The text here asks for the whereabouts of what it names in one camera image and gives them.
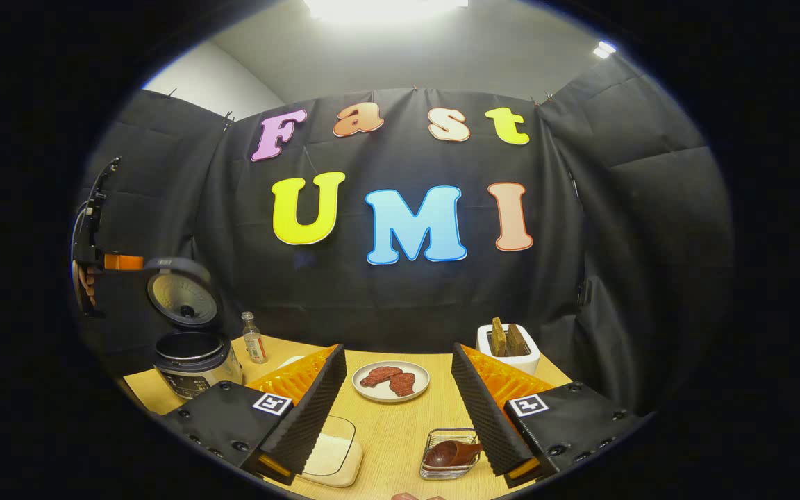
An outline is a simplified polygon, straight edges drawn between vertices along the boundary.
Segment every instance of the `small bottle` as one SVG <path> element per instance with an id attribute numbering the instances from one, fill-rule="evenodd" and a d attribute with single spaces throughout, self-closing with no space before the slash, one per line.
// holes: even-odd
<path id="1" fill-rule="evenodd" d="M 261 331 L 255 326 L 253 322 L 254 316 L 251 311 L 242 313 L 242 320 L 245 321 L 245 326 L 242 327 L 242 339 L 245 341 L 245 349 L 251 356 L 253 363 L 266 363 L 267 354 L 264 352 L 264 341 L 261 338 Z"/>

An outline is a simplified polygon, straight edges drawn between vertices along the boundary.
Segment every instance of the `steak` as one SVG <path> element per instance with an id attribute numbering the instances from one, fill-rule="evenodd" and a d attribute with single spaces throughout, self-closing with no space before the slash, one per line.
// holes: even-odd
<path id="1" fill-rule="evenodd" d="M 378 367 L 369 372 L 365 379 L 360 381 L 364 387 L 375 387 L 376 385 L 388 380 L 391 376 L 402 374 L 403 370 L 398 367 Z"/>
<path id="2" fill-rule="evenodd" d="M 390 388 L 397 396 L 409 396 L 413 393 L 415 374 L 396 374 L 391 376 Z"/>

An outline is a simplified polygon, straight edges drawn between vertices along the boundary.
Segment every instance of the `spoon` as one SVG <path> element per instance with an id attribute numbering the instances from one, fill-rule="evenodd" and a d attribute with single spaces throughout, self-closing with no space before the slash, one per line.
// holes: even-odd
<path id="1" fill-rule="evenodd" d="M 483 445 L 480 443 L 469 445 L 456 440 L 441 441 L 428 450 L 425 455 L 425 465 L 431 467 L 467 465 L 481 450 Z"/>

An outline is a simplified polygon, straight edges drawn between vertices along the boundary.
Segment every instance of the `ceiling light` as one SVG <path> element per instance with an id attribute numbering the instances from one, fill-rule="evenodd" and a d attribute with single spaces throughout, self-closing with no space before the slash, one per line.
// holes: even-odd
<path id="1" fill-rule="evenodd" d="M 397 22 L 422 19 L 455 7 L 467 7 L 467 0 L 304 0 L 314 19 L 330 22 Z"/>
<path id="2" fill-rule="evenodd" d="M 598 48 L 603 49 L 606 53 L 614 53 L 616 51 L 616 47 L 613 47 L 608 42 L 598 42 Z"/>

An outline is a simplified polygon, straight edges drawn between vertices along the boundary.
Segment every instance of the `wooden table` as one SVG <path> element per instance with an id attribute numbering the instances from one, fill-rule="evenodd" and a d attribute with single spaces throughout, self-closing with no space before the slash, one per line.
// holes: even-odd
<path id="1" fill-rule="evenodd" d="M 245 382 L 275 370 L 292 356 L 308 355 L 322 346 L 299 344 L 277 338 L 264 338 L 269 360 L 253 363 L 242 338 L 233 348 L 242 364 Z M 437 427 L 472 427 L 465 405 L 458 395 L 450 373 L 451 354 L 384 354 L 346 351 L 347 377 L 331 408 L 330 415 L 347 418 L 356 425 L 355 440 L 362 445 L 362 465 L 356 482 L 350 487 L 326 487 L 296 476 L 291 487 L 269 481 L 305 497 L 317 500 L 390 500 L 397 493 L 408 492 L 420 500 L 437 495 L 446 500 L 486 500 L 501 497 L 528 485 L 509 488 L 504 478 L 492 475 L 486 455 L 471 471 L 450 481 L 426 481 L 419 477 L 419 464 L 428 432 Z M 382 404 L 359 395 L 351 385 L 352 374 L 375 361 L 400 360 L 416 363 L 431 374 L 431 385 L 422 396 L 403 403 Z M 536 376 L 555 386 L 571 382 L 558 367 L 543 355 Z M 147 409 L 160 415 L 181 406 L 176 396 L 155 370 L 125 376 L 125 382 Z"/>

